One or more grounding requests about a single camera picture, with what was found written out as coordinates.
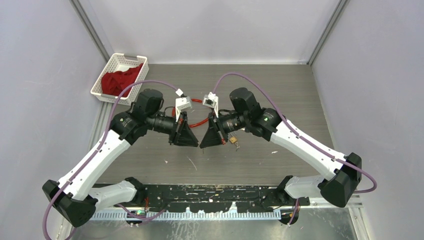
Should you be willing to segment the brass padlock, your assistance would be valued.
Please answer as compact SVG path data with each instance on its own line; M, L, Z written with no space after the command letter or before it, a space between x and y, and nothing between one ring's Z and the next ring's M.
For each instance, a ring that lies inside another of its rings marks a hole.
M231 142L231 144L238 145L238 139L235 136L231 136L228 140Z

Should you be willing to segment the red cable lock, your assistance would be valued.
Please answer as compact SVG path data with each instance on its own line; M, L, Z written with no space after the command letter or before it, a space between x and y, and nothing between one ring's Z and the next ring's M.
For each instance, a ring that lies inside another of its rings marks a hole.
M197 98L193 98L193 99L192 99L192 101L193 101L193 102L196 102L196 103L202 103L202 102L203 102L201 99L197 99ZM176 115L175 107L173 107L173 108L172 108L171 115L172 115L173 117ZM201 125L203 125L203 124L205 124L205 123L207 123L207 122L208 122L208 118L206 117L204 120L202 120L202 121L200 121L200 122L193 123L193 124L189 124L189 127L190 127L190 128L196 128L196 127L199 127L199 126L201 126Z

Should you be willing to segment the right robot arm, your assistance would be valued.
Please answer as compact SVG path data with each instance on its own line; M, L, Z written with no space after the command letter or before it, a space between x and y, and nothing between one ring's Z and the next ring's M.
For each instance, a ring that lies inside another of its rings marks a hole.
M277 198L291 205L304 197L323 197L330 204L344 208L359 185L362 159L355 153L337 152L294 126L273 108L261 107L254 94L245 87L229 95L232 110L219 109L214 93L204 96L202 104L210 107L208 129L200 148L223 145L229 135L244 130L254 136L279 145L312 166L319 174L309 177L286 176L280 184Z

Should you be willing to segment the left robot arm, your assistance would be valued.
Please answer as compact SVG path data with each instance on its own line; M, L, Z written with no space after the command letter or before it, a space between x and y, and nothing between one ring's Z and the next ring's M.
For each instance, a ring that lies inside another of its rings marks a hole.
M99 142L65 176L48 180L42 186L47 198L73 227L87 223L105 208L131 203L138 207L148 199L146 187L134 177L105 187L95 187L100 176L114 160L148 131L168 135L170 145L198 147L199 142L188 125L187 109L192 100L177 90L175 114L161 111L163 94L155 89L141 91L129 109L113 116Z

